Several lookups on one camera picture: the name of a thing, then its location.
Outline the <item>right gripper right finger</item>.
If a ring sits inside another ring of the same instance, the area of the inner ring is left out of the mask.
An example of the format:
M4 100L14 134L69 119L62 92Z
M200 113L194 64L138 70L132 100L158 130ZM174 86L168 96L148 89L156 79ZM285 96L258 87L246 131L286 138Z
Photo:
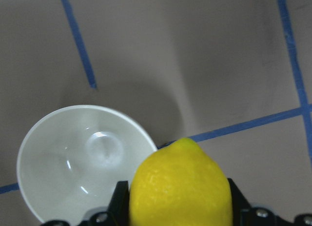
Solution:
M232 195L234 226L310 226L312 224L310 213L299 214L290 222L268 208L252 206L231 178L228 182Z

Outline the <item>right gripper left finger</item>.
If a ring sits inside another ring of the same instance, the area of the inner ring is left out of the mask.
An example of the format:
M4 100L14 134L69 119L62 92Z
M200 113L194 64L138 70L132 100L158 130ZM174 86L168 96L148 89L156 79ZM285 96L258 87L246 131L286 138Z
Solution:
M58 206L57 216L49 217L46 226L127 226L129 222L129 185L119 181L110 199L70 195Z

